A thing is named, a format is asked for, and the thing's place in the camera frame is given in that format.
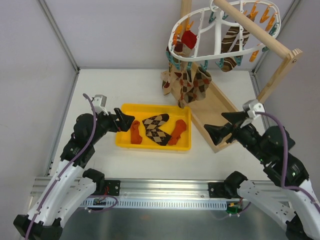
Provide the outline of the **grey argyle sock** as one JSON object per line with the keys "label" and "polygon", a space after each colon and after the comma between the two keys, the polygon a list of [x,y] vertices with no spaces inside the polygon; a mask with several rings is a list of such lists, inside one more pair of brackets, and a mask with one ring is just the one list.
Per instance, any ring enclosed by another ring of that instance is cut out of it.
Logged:
{"label": "grey argyle sock", "polygon": [[193,80],[191,78],[191,71],[185,70],[179,78],[180,97],[178,99],[178,106],[183,109],[186,104],[194,102],[197,99]]}
{"label": "grey argyle sock", "polygon": [[198,67],[196,71],[187,70],[187,92],[184,96],[186,103],[204,100],[206,91],[212,81],[211,75],[202,66]]}

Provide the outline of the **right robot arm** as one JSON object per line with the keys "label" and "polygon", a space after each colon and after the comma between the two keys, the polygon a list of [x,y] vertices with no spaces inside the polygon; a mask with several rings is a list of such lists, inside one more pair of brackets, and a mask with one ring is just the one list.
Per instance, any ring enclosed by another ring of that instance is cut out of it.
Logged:
{"label": "right robot arm", "polygon": [[238,171],[222,183],[209,183],[213,197],[243,198],[254,204],[284,231],[289,240],[318,240],[320,238],[320,203],[313,191],[304,164],[289,150],[295,145],[281,122],[263,111],[224,112],[223,126],[205,124],[215,145],[224,137],[227,143],[239,142],[260,164],[263,172],[282,188],[291,207],[287,207],[261,192],[256,184]]}

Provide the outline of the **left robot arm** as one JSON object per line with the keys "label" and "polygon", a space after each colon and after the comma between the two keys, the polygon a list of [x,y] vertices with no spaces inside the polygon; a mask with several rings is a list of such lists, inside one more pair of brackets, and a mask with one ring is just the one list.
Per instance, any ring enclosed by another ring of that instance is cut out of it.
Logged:
{"label": "left robot arm", "polygon": [[13,221],[26,240],[58,240],[69,218],[90,195],[105,190],[105,175],[85,169],[94,145],[108,132],[127,132],[135,118],[115,108],[115,113],[84,113],[77,117],[70,140],[42,195],[27,214]]}

